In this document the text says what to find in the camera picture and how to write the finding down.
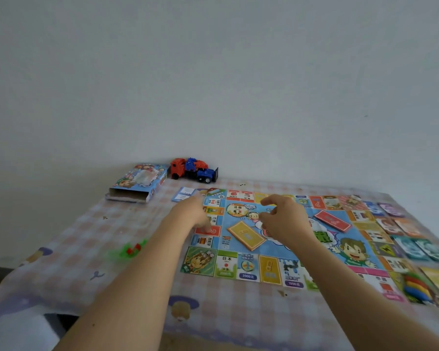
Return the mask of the green play money stack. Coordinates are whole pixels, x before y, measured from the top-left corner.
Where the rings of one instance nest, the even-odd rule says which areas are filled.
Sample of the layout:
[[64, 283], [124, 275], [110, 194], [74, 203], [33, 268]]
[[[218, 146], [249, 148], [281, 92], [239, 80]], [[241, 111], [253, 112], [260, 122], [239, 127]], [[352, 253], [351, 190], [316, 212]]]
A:
[[439, 263], [439, 247], [428, 239], [416, 238], [413, 242], [429, 256], [429, 258]]

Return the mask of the pink checkered cartoon tablecloth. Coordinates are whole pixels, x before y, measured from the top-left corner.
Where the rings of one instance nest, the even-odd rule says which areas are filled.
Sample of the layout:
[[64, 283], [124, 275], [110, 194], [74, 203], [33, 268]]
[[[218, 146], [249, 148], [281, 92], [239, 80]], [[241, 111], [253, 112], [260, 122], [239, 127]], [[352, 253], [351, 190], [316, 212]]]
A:
[[[111, 250], [148, 239], [155, 225], [174, 205], [175, 193], [193, 183], [168, 179], [147, 204], [103, 199], [59, 234], [35, 262], [25, 263], [0, 283], [0, 322], [18, 313], [76, 315], [93, 301], [127, 264], [108, 258]], [[361, 200], [397, 206], [426, 239], [433, 235], [388, 194], [356, 188], [330, 188], [281, 183], [241, 184], [224, 180], [216, 188], [293, 195], [358, 195]], [[410, 316], [439, 334], [439, 291], [436, 306], [393, 301]], [[168, 312], [165, 330], [267, 350], [345, 350], [348, 340], [319, 291], [269, 283], [178, 272], [173, 303], [190, 303], [190, 318], [176, 320]]]

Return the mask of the person's right hand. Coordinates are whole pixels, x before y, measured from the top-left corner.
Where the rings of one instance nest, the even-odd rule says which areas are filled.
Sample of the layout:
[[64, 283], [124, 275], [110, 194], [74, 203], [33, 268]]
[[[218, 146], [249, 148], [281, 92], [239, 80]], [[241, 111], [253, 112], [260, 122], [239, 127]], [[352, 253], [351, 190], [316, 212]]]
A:
[[262, 225], [268, 236], [282, 243], [296, 254], [307, 248], [318, 247], [318, 240], [309, 224], [305, 208], [289, 197], [272, 194], [261, 201], [263, 206], [274, 208], [279, 215], [279, 224]]

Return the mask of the orange play money stack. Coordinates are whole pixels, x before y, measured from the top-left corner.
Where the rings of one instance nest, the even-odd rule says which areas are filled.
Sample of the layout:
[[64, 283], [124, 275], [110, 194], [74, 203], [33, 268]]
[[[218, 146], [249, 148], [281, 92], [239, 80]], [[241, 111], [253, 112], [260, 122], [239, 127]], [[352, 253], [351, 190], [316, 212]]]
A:
[[412, 238], [425, 238], [415, 223], [407, 218], [395, 217], [393, 221], [398, 227], [409, 237]]

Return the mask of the person's left hand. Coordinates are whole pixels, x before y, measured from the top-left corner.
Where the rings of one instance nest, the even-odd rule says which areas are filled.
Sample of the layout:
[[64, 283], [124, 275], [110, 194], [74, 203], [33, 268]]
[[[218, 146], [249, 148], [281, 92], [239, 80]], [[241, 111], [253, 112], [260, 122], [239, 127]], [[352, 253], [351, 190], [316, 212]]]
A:
[[174, 225], [187, 234], [195, 228], [195, 194], [178, 202], [170, 211], [169, 218]]

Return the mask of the colourful game board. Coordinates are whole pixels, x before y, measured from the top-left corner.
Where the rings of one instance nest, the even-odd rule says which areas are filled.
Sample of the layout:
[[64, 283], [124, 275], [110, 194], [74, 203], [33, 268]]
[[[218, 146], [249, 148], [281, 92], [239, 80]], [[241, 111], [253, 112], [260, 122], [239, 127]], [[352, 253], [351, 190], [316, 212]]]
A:
[[[200, 189], [204, 211], [211, 220], [211, 233], [193, 232], [181, 271], [247, 282], [269, 283], [293, 289], [317, 291], [317, 285], [300, 259], [282, 243], [268, 236], [259, 220], [261, 212], [274, 208], [261, 205], [268, 194], [237, 189]], [[334, 254], [385, 298], [404, 302], [400, 274], [413, 271], [397, 245], [375, 223], [358, 195], [293, 195], [308, 215], [318, 242]], [[314, 218], [325, 210], [352, 224], [348, 232], [333, 229]], [[227, 228], [243, 221], [266, 241], [254, 251], [245, 248]]]

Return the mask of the teal play money stack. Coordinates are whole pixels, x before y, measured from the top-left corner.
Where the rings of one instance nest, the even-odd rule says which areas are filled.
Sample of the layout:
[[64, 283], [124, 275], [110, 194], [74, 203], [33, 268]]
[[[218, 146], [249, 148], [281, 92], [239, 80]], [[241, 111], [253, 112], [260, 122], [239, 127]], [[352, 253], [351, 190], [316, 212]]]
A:
[[429, 256], [409, 237], [392, 235], [391, 239], [410, 260], [429, 261]]

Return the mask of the bag of colourful game tokens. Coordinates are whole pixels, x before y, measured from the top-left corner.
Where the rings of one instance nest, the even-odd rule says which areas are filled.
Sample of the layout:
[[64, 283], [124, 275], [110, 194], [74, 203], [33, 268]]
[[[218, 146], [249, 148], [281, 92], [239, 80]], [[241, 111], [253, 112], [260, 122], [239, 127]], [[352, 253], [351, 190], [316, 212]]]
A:
[[402, 274], [402, 292], [410, 303], [436, 306], [435, 297], [431, 289], [413, 272]]

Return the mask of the person's right forearm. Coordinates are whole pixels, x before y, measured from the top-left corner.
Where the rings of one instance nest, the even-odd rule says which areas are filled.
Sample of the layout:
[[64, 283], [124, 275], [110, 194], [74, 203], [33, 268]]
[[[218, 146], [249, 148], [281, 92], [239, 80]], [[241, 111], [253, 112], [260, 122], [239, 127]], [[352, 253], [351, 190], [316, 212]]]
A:
[[310, 235], [287, 246], [300, 259], [356, 351], [439, 351], [439, 337], [410, 319]]

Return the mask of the person's left forearm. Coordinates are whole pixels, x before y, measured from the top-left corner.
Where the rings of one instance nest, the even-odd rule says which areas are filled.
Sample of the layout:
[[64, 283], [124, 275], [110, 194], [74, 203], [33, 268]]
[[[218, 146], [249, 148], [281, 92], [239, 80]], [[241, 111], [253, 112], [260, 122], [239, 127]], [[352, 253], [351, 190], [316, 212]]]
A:
[[196, 224], [186, 213], [164, 218], [53, 351], [158, 351], [181, 249]]

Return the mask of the blue cartoon game box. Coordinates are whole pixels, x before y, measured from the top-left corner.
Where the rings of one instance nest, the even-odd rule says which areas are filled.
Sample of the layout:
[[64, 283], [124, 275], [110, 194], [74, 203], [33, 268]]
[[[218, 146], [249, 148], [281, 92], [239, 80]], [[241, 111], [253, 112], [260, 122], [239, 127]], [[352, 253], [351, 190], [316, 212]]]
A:
[[136, 165], [109, 188], [105, 199], [146, 204], [164, 183], [169, 169], [168, 164]]

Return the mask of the red card deck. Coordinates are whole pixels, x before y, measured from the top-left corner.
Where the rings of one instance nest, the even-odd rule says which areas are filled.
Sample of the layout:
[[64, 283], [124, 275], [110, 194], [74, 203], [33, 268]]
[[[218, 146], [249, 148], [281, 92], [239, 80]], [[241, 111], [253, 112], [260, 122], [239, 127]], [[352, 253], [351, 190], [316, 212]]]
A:
[[319, 210], [318, 212], [316, 212], [314, 214], [314, 218], [324, 224], [327, 224], [333, 229], [338, 230], [339, 232], [346, 233], [352, 228], [352, 224], [342, 220], [341, 218], [338, 218], [337, 216], [325, 210]]

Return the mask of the green bag of game pieces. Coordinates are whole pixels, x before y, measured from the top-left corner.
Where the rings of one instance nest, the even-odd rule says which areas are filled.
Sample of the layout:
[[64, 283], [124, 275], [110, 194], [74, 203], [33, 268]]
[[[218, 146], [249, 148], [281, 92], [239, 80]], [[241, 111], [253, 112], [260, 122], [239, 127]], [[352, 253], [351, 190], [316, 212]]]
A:
[[132, 260], [141, 252], [147, 242], [147, 239], [143, 239], [137, 243], [126, 243], [122, 248], [109, 251], [107, 256], [109, 259], [118, 262]]

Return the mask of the purple play money stack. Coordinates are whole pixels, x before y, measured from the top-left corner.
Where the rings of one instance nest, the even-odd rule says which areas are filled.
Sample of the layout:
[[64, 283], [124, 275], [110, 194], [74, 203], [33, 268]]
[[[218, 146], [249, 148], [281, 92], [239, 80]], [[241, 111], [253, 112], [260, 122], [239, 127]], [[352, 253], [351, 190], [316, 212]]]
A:
[[394, 218], [405, 218], [406, 214], [403, 210], [399, 209], [397, 206], [394, 206], [389, 203], [378, 202], [377, 205], [389, 216]]

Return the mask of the blue game card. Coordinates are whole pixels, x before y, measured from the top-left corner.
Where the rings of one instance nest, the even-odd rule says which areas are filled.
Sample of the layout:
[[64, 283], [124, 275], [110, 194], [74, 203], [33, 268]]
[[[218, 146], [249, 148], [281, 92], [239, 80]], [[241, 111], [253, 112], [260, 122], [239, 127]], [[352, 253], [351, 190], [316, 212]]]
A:
[[196, 188], [191, 187], [181, 187], [176, 194], [172, 197], [171, 201], [178, 203], [180, 201], [183, 201], [185, 199], [188, 199], [189, 197], [193, 196], [195, 192], [197, 191]]

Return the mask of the red and blue toy truck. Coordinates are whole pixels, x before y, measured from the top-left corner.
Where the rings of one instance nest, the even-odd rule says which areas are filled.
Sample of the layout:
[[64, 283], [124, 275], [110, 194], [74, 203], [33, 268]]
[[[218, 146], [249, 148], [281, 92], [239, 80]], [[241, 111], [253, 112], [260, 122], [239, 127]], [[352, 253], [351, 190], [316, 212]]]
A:
[[218, 170], [219, 168], [209, 168], [209, 165], [202, 160], [176, 158], [170, 163], [170, 178], [178, 180], [185, 177], [201, 183], [215, 183], [218, 179]]

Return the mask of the blue play money stack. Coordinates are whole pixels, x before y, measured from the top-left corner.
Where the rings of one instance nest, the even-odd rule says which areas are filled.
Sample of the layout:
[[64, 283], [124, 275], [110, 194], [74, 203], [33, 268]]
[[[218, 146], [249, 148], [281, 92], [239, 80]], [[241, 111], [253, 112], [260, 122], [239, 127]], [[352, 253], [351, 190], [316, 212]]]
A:
[[384, 210], [375, 202], [363, 200], [364, 204], [367, 206], [368, 210], [375, 217], [385, 216]]

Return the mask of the pink play money stack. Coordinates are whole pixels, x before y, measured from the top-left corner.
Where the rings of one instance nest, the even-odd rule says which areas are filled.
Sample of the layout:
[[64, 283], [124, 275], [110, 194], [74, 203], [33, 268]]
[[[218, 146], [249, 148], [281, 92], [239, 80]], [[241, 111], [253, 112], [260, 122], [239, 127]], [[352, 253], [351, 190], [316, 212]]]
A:
[[376, 217], [376, 222], [389, 235], [404, 236], [404, 231], [389, 217]]

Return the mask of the yellow card deck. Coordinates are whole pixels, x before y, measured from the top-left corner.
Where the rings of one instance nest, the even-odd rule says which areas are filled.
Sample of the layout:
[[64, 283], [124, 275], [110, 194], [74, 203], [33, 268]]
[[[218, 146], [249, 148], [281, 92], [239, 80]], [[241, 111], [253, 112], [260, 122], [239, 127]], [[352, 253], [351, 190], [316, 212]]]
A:
[[243, 221], [228, 227], [227, 231], [249, 251], [254, 251], [266, 241], [262, 235]]

